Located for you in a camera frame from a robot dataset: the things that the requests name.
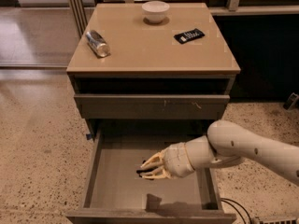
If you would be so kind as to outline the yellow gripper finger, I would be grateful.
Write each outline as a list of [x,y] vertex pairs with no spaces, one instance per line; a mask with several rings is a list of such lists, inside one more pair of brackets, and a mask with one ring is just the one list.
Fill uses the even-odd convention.
[[171,175],[163,167],[156,168],[151,172],[151,174],[153,176],[153,180],[171,178]]
[[164,154],[163,152],[158,152],[152,155],[148,160],[146,160],[140,168],[142,170],[149,170],[162,167],[164,165]]

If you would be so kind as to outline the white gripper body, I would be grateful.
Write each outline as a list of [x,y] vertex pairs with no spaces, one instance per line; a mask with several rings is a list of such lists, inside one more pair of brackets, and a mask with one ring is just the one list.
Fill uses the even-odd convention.
[[164,169],[171,178],[183,178],[194,172],[184,143],[170,145],[164,150]]

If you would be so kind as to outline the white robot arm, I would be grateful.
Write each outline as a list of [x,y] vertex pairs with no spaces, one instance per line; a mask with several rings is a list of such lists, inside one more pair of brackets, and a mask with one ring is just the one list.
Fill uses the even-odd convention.
[[245,158],[299,185],[299,147],[223,119],[213,122],[207,134],[152,155],[140,166],[139,176],[149,180],[183,178],[203,168],[238,165]]

